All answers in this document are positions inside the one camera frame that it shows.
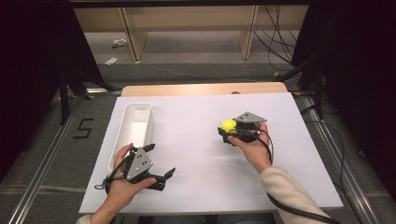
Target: tennis ball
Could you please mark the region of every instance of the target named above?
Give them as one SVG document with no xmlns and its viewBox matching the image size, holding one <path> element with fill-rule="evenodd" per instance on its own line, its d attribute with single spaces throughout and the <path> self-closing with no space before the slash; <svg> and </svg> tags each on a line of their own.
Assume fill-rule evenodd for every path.
<svg viewBox="0 0 396 224">
<path fill-rule="evenodd" d="M 220 128 L 226 133 L 236 133 L 236 121 L 233 119 L 226 119 L 220 124 Z"/>
</svg>

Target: gray carpet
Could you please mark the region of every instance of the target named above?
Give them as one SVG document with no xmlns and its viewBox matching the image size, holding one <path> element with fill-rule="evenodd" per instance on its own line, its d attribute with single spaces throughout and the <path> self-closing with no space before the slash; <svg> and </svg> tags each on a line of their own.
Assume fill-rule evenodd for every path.
<svg viewBox="0 0 396 224">
<path fill-rule="evenodd" d="M 241 82 L 241 80 L 237 80 L 241 78 L 272 81 L 274 80 L 274 72 L 277 71 L 269 64 L 254 63 L 154 64 L 154 66 L 171 70 L 179 75 L 156 71 L 149 64 L 117 64 L 111 66 L 99 64 L 105 81 L 116 87 L 146 84 Z M 282 66 L 283 69 L 289 68 L 284 64 L 276 64 L 276 66 Z M 181 74 L 194 74 L 201 77 Z M 213 78 L 213 76 L 227 78 L 228 80 Z M 295 81 L 286 84 L 290 90 L 296 89 Z M 96 85 L 89 82 L 86 83 L 86 86 L 96 88 Z M 93 99 L 84 100 L 78 107 L 71 120 L 71 126 L 66 132 L 64 142 L 50 167 L 42 189 L 35 198 L 25 223 L 75 223 L 80 217 L 78 213 L 79 205 L 91 177 L 117 97 L 118 95 L 114 94 L 95 95 Z M 300 110 L 306 108 L 305 97 L 310 96 L 295 98 Z M 342 119 L 337 115 L 336 109 L 331 104 L 331 99 L 323 97 L 323 103 L 326 103 L 323 105 L 325 121 L 336 130 L 331 129 L 331 132 L 337 145 L 340 147 L 342 143 L 344 144 L 346 163 L 377 213 L 379 223 L 396 223 L 395 202 L 378 180 L 367 160 L 356 154 L 359 147 Z M 304 120 L 311 120 L 309 113 L 315 112 L 307 111 L 304 113 Z M 83 119 L 89 119 L 84 122 L 84 127 L 92 128 L 88 138 L 78 138 L 87 133 L 78 130 L 78 126 Z M 36 130 L 35 137 L 30 141 L 30 147 L 22 152 L 0 185 L 0 223 L 7 223 L 14 206 L 19 201 L 25 187 L 29 184 L 35 170 L 50 147 L 51 141 L 60 127 L 60 120 L 61 106 L 60 102 L 57 101 L 57 96 L 55 96 L 48 114 L 41 120 L 41 125 Z M 331 178 L 337 182 L 339 173 L 315 125 L 315 123 L 306 124 Z M 347 196 L 341 190 L 339 193 L 345 207 L 327 211 L 328 214 L 342 223 L 359 223 L 347 202 Z M 128 223 L 127 221 L 130 219 L 132 218 L 127 217 L 124 219 L 124 223 Z M 278 216 L 276 216 L 276 223 L 282 223 Z"/>
</svg>

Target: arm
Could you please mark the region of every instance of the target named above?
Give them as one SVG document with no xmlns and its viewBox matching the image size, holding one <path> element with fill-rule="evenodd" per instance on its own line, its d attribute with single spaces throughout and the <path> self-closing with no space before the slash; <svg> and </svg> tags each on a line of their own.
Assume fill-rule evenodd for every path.
<svg viewBox="0 0 396 224">
<path fill-rule="evenodd" d="M 258 127 L 260 130 L 268 133 L 265 123 L 259 123 Z M 266 133 L 261 132 L 259 137 L 269 146 L 270 141 Z M 261 182 L 265 190 L 277 201 L 289 207 L 327 217 L 294 178 L 282 168 L 272 166 L 268 152 L 262 143 L 259 141 L 245 143 L 231 136 L 228 140 L 242 149 L 247 161 L 249 161 L 260 174 Z M 279 208 L 278 211 L 285 223 L 320 223 L 314 219 L 296 216 Z"/>
<path fill-rule="evenodd" d="M 133 144 L 122 147 L 114 158 L 114 167 L 116 167 L 128 151 L 133 147 Z M 81 217 L 78 224 L 107 224 L 117 215 L 117 213 L 126 205 L 128 205 L 136 193 L 140 190 L 148 188 L 154 184 L 154 178 L 147 178 L 137 184 L 131 184 L 125 179 L 113 180 L 110 185 L 107 197 L 102 206 L 91 216 Z"/>
</svg>

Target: floor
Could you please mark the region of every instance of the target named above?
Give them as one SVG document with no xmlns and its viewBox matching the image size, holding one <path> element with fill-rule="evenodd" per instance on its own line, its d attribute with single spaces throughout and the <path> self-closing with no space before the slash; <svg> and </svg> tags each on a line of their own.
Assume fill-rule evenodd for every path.
<svg viewBox="0 0 396 224">
<path fill-rule="evenodd" d="M 289 45 L 294 45 L 298 32 L 282 32 L 282 37 Z M 257 35 L 267 45 L 271 39 L 264 32 Z M 285 60 L 280 59 L 263 46 L 257 36 L 253 42 L 248 60 L 243 60 L 234 32 L 186 32 L 186 33 L 150 33 L 148 42 L 140 61 L 132 60 L 127 47 L 111 48 L 113 40 L 125 39 L 124 34 L 86 34 L 92 53 L 102 71 L 112 71 L 124 68 L 125 64 L 145 65 L 152 73 L 159 72 L 167 64 L 166 73 L 200 76 L 222 74 L 221 65 L 244 66 L 248 69 L 257 64 L 270 64 L 273 69 L 268 70 L 266 78 L 284 73 L 291 69 Z M 286 49 L 277 43 L 272 43 L 272 49 L 283 58 L 290 57 Z M 112 57 L 118 60 L 111 65 L 104 65 Z M 111 79 L 111 72 L 106 73 Z M 288 89 L 296 90 L 298 77 L 285 82 Z M 37 195 L 23 208 L 27 214 L 22 216 L 20 222 L 26 223 L 73 223 L 80 216 L 79 204 L 83 198 L 86 183 L 89 181 L 90 171 L 96 161 L 98 148 L 106 132 L 106 123 L 111 115 L 111 107 L 117 98 L 116 94 L 98 94 L 95 100 L 74 98 L 71 94 L 73 119 L 70 128 L 63 130 L 59 126 L 60 103 L 57 96 L 49 108 L 49 112 L 42 120 L 31 140 L 31 148 L 22 152 L 14 167 L 0 185 L 0 223 L 7 223 L 14 209 L 19 209 L 22 196 L 26 190 L 36 187 Z M 322 99 L 324 120 L 318 119 L 314 110 L 309 110 L 313 102 L 310 96 L 295 96 L 295 102 L 302 111 L 308 131 L 318 148 L 318 152 L 336 185 L 343 185 L 339 195 L 345 205 L 342 209 L 328 211 L 331 217 L 342 223 L 396 223 L 396 204 L 382 186 L 370 164 L 362 155 L 356 153 L 359 146 L 354 142 L 342 118 L 337 115 L 336 108 L 331 99 L 324 96 Z M 95 132 L 91 137 L 81 141 L 74 138 L 79 136 L 77 130 L 83 119 L 92 119 Z M 51 161 L 48 168 L 37 172 L 42 165 L 43 158 Z M 343 181 L 340 181 L 340 168 L 343 169 Z M 42 174 L 42 180 L 37 186 L 32 185 L 35 174 Z M 282 223 L 275 213 L 276 223 Z M 134 217 L 123 217 L 117 223 L 136 221 Z"/>
</svg>

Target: hand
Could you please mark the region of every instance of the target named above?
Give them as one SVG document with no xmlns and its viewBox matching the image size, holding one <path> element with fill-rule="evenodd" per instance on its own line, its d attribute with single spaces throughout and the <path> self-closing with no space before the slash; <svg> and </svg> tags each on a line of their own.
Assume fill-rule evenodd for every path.
<svg viewBox="0 0 396 224">
<path fill-rule="evenodd" d="M 114 168 L 116 168 L 128 151 L 134 145 L 131 143 L 128 146 L 122 147 L 114 157 Z M 156 182 L 155 178 L 146 178 L 137 184 L 131 184 L 126 179 L 116 179 L 110 185 L 107 198 L 103 205 L 91 216 L 91 223 L 109 223 L 111 219 L 121 210 L 121 208 L 128 205 L 136 193 L 142 189 L 146 189 Z"/>
<path fill-rule="evenodd" d="M 258 123 L 257 126 L 260 130 L 268 133 L 267 125 L 264 122 Z M 260 132 L 259 137 L 267 144 L 267 146 L 270 146 L 270 139 L 266 133 Z M 228 140 L 235 146 L 242 149 L 245 154 L 245 158 L 253 165 L 257 172 L 261 173 L 264 169 L 271 167 L 268 151 L 258 140 L 246 143 L 232 136 L 229 136 Z"/>
</svg>

